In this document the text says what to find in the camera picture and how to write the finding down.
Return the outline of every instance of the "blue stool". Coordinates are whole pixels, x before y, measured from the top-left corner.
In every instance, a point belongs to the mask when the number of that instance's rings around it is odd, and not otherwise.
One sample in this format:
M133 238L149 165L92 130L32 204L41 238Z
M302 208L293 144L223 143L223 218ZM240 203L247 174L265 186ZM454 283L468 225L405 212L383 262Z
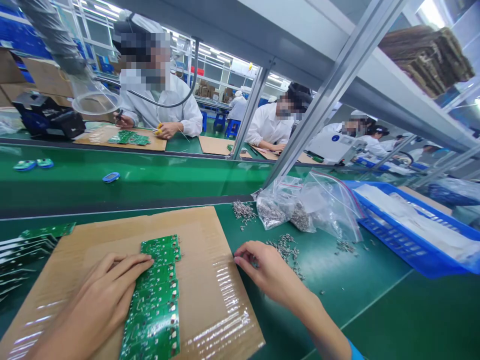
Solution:
M225 127L225 113L223 113L221 115L221 120L220 120L220 115L218 112L216 113L216 118L215 118L215 122L213 123L213 130L215 131L215 129L217 128L217 125L220 124L221 125L221 130L223 131L224 127Z
M233 135L234 137L236 137L237 133L239 132L241 123L242 122L240 120L233 120L233 119L228 120L228 126L225 131L225 136L227 138L229 138L230 135Z
M200 111L201 112L201 117L203 118L203 124L202 124L202 131L206 132L207 131L207 113L205 111Z

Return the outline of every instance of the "white lab coat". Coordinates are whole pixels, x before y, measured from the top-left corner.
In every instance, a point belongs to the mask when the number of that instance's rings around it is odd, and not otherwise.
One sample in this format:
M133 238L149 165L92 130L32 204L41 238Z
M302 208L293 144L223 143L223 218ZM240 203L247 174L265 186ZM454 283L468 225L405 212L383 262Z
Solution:
M170 90L161 92L158 102L160 104L176 104L185 99L190 89L177 76L170 74ZM139 94L154 100L150 91L141 91ZM143 120L143 126L155 129L160 122L180 122L183 124L183 133L185 135L196 137L202 132L202 113L199 106L191 95L187 101L176 107L161 107L154 105L142 98L120 90L122 99L123 115L133 119L135 126L138 126L139 120Z
M393 139L393 140L385 140L380 143L380 146L388 152L391 152L395 148L395 144L397 143L398 140Z
M419 149L415 149L415 150L412 150L412 151L409 151L408 152L410 154L410 156L413 158L413 161L414 162L417 162L420 157L422 156L422 154L424 153L424 149L423 148L419 148Z
M270 144L286 144L294 124L293 116L279 120L275 115L277 103L268 103L258 107L246 135L246 142L258 146L262 140Z
M231 110L226 118L242 121L247 111L247 100L243 96L237 96L231 101L230 106Z
M370 135L363 135L358 138L359 140L363 140L366 142L365 150L369 153L379 157L384 158L389 153L380 145L380 141L378 139L371 137Z

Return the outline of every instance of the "blue plastic basket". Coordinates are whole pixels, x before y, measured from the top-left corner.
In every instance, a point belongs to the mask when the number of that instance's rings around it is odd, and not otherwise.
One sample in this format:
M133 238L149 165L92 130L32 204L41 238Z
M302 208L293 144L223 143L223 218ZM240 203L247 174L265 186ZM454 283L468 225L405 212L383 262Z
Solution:
M384 182L360 181L345 181L345 184L351 189L358 188L363 184L369 184L379 188L385 194L397 193L409 203L413 204L413 207L420 215L459 232L471 240L480 241L480 232L477 230L461 223L453 217L445 215L393 185ZM366 218L359 219L358 222L419 273L430 279L468 272L480 274L480 260L474 264L470 263L468 268L465 268L461 263L381 211L363 196L356 192L354 192L354 194L367 215Z
M470 197L460 195L459 193L453 192L446 187L430 184L428 186L428 194L430 197L440 203L453 205L453 206L477 206L480 205L480 201Z
M363 157L359 157L357 158L356 160L356 163L357 164L362 164L362 165L365 165L367 168L373 168L375 165L377 165L376 163L372 162L372 161L369 161ZM381 171L388 171L390 170L390 167L388 167L387 165L383 164L382 166L380 166L378 168L378 170L381 170Z

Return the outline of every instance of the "white machine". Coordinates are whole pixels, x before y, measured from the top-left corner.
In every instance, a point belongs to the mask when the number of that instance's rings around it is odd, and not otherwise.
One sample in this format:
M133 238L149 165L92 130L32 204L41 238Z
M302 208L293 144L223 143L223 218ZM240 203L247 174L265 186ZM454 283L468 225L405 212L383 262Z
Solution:
M348 163L365 150L363 140L336 132L319 132L307 147L311 153L323 158L323 164Z

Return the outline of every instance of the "black machine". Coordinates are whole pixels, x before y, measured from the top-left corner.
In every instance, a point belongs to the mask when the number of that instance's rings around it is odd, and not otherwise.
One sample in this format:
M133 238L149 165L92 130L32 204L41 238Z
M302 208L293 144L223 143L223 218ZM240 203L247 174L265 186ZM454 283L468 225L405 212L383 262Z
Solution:
M12 104L32 137L73 139L86 129L82 115L51 97L24 92Z

